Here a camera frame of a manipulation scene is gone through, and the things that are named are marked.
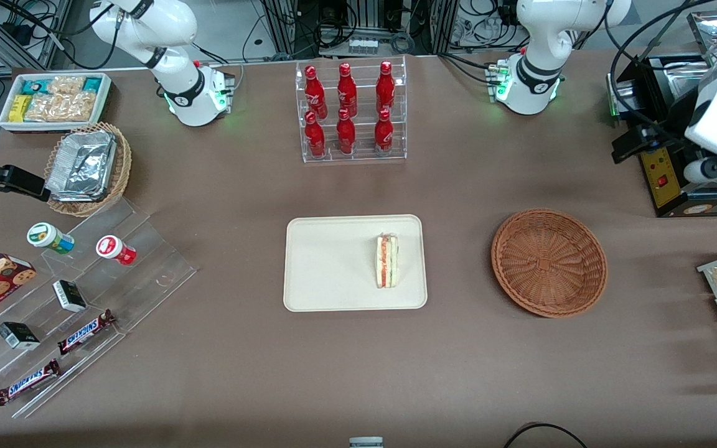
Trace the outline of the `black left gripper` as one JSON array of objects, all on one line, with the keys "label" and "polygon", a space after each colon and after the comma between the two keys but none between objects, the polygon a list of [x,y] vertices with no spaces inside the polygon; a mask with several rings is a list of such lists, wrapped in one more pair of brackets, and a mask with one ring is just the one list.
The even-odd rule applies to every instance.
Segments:
[{"label": "black left gripper", "polygon": [[622,164],[643,151],[652,153],[661,147],[683,149],[688,145],[685,130],[690,124],[698,99],[696,93],[685,93],[669,104],[663,94],[645,95],[647,124],[635,126],[612,142],[612,161]]}]

